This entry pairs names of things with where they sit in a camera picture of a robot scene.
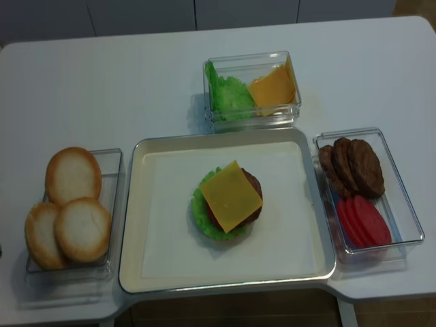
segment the tomato slice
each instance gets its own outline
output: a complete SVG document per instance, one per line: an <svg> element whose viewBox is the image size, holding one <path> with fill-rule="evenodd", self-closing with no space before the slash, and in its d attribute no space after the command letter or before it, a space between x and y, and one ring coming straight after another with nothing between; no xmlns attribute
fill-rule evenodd
<svg viewBox="0 0 436 327"><path fill-rule="evenodd" d="M392 237L389 227L374 205L362 196L356 196L354 206L359 226L373 245L390 244Z"/></svg>
<svg viewBox="0 0 436 327"><path fill-rule="evenodd" d="M345 233L347 233L349 239L357 248L365 247L360 235L357 233L346 214L345 200L339 200L338 204L336 205L336 210L338 212L339 221L341 222L341 225L343 226L343 229L345 230Z"/></svg>
<svg viewBox="0 0 436 327"><path fill-rule="evenodd" d="M365 247L373 247L375 243L372 241L371 237L365 232L363 225L358 219L356 213L356 207L354 205L353 198L347 198L345 201L345 214L348 217L349 223L353 226L355 233L360 237L363 245Z"/></svg>

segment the white paper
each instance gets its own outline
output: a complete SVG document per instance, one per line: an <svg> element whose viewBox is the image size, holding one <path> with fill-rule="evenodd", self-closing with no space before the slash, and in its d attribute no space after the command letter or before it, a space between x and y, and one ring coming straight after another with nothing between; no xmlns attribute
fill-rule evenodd
<svg viewBox="0 0 436 327"><path fill-rule="evenodd" d="M264 206L247 236L217 242L197 228L190 201L208 172L235 159L259 180ZM315 213L294 142L158 153L144 160L155 164L155 176L142 277L295 277L319 270Z"/></svg>

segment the cabinet door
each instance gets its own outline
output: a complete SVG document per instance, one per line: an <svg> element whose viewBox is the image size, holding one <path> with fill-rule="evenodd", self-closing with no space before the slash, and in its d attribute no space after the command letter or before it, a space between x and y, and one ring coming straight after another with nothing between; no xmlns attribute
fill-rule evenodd
<svg viewBox="0 0 436 327"><path fill-rule="evenodd" d="M0 1L0 43L89 36L86 0Z"/></svg>
<svg viewBox="0 0 436 327"><path fill-rule="evenodd" d="M392 16L396 0L300 0L298 22Z"/></svg>
<svg viewBox="0 0 436 327"><path fill-rule="evenodd" d="M194 31L193 0L88 0L101 35Z"/></svg>
<svg viewBox="0 0 436 327"><path fill-rule="evenodd" d="M290 24L298 0L196 0L197 29Z"/></svg>

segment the burger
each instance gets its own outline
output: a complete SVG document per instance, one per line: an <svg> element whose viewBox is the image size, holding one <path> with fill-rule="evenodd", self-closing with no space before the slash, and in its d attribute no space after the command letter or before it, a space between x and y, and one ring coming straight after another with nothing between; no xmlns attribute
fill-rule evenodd
<svg viewBox="0 0 436 327"><path fill-rule="evenodd" d="M260 182L236 161L209 172L191 200L199 229L213 240L231 240L247 233L263 207Z"/></svg>

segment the plastic box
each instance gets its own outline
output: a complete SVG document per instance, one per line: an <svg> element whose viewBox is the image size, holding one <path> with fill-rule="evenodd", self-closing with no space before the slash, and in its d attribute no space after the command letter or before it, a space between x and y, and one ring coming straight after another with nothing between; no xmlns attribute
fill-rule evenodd
<svg viewBox="0 0 436 327"><path fill-rule="evenodd" d="M290 76L294 79L296 87L296 96L292 103L271 107L245 108L234 112L235 117L242 114L250 117L246 119L224 120L219 112L214 112L213 96L204 71L206 64L209 61L213 63L219 77L227 78L232 76L238 78L246 85L249 85L256 78L267 76L276 67L285 65L287 59L290 61ZM300 115L300 91L298 90L294 68L292 67L288 51L209 59L203 65L203 81L206 122L210 124L212 131L223 132L244 129L290 127L295 123L295 120ZM270 116L257 116L257 113L259 113L260 110L270 110L274 113Z"/></svg>
<svg viewBox="0 0 436 327"><path fill-rule="evenodd" d="M325 145L333 145L334 141L341 137L349 138L350 140L357 138L367 141L380 160L386 191L382 197L373 201L373 204L390 229L392 244L360 249L355 248L339 223L336 212L336 204L339 201L339 197L328 186L325 188L326 194L324 194L324 197L326 198L324 198L324 206L326 206L326 203L330 205L326 206L326 213L339 259L342 263L355 264L405 258L412 246L424 241L424 232L416 217L415 210L411 205L382 132L378 128L366 128L322 133L314 138L314 143L317 150L319 150ZM319 178L320 182L328 184L319 162L316 166L318 177L321 177Z"/></svg>
<svg viewBox="0 0 436 327"><path fill-rule="evenodd" d="M83 281L109 280L113 277L116 257L114 246L120 220L123 218L123 179L125 177L123 154L120 149L91 151L102 171L102 190L99 202L112 213L112 228L107 252L96 262L72 264L71 268L59 270L41 270L30 255L26 265L26 281L29 285L62 284Z"/></svg>

